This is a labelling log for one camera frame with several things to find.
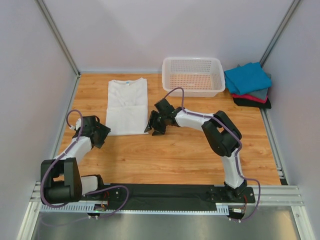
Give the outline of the white t shirt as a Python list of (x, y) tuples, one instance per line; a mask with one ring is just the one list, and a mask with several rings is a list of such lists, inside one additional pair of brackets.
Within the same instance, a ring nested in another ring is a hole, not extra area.
[(148, 112), (145, 78), (108, 83), (105, 125), (111, 129), (111, 136), (144, 135)]

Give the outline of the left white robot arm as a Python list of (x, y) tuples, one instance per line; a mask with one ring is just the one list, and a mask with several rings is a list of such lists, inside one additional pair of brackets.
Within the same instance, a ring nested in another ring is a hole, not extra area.
[(100, 149), (111, 129), (95, 116), (79, 118), (71, 143), (54, 159), (44, 160), (40, 166), (40, 199), (49, 207), (60, 208), (78, 202), (88, 194), (94, 201), (105, 196), (99, 174), (80, 176), (78, 163), (93, 148)]

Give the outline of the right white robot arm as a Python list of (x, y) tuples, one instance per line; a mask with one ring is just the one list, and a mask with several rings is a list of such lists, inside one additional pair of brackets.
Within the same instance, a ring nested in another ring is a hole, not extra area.
[(165, 98), (154, 106), (156, 110), (151, 112), (144, 131), (153, 131), (153, 136), (161, 136), (168, 126), (175, 126), (203, 132), (210, 148), (221, 157), (226, 198), (231, 202), (242, 198), (247, 187), (239, 159), (242, 134), (227, 114), (221, 110), (208, 114), (190, 111), (182, 106), (175, 108)]

